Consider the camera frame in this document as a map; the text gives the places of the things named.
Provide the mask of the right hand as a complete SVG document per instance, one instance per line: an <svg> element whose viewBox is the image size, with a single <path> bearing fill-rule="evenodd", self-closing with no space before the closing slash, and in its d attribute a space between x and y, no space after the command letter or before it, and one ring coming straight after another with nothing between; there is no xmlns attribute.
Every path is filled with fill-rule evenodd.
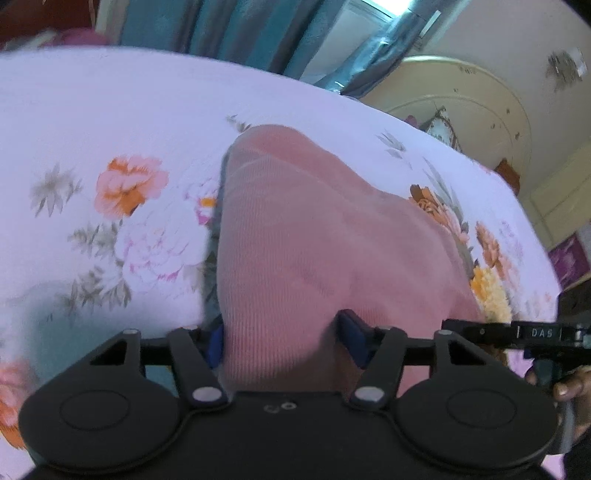
<svg viewBox="0 0 591 480"><path fill-rule="evenodd" d="M559 402L576 400L584 405L590 404L590 367L576 369L566 380L553 387L553 397Z"/></svg>

